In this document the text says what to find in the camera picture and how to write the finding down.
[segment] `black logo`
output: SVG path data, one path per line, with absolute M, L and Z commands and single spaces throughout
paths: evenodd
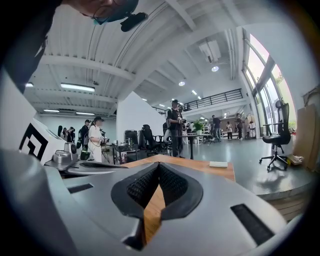
M 30 123 L 24 133 L 19 149 L 22 150 L 28 147 L 28 154 L 35 156 L 39 161 L 41 161 L 47 144 L 48 141 Z

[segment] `large window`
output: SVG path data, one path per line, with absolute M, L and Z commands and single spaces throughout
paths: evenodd
M 279 67 L 265 47 L 252 35 L 243 30 L 244 60 L 243 73 L 252 90 L 259 115 L 260 133 L 267 133 L 265 124 L 278 123 L 276 102 L 283 99 L 289 103 L 289 127 L 297 128 L 295 106 L 290 90 Z M 276 125 L 270 125 L 272 133 L 277 132 Z

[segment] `black mesh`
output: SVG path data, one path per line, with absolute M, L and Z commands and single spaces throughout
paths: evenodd
M 163 192 L 165 206 L 168 206 L 186 193 L 188 182 L 164 166 L 160 165 L 159 167 L 159 184 Z
M 129 184 L 126 189 L 128 195 L 143 208 L 147 207 L 158 187 L 159 175 L 157 172 L 157 169 L 147 172 L 133 183 Z

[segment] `concrete floor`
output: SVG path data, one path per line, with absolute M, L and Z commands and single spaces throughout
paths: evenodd
M 190 158 L 190 145 L 184 145 L 183 156 Z M 265 200 L 286 198 L 309 189 L 319 175 L 304 170 L 303 167 L 288 167 L 276 162 L 267 172 L 269 159 L 259 164 L 261 157 L 271 155 L 271 145 L 262 139 L 227 140 L 220 143 L 193 145 L 195 160 L 231 162 L 235 181 Z

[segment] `green plant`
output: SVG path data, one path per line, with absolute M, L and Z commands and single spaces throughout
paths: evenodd
M 200 122 L 200 120 L 197 120 L 194 122 L 193 127 L 195 128 L 196 131 L 202 130 L 205 126 L 203 123 Z

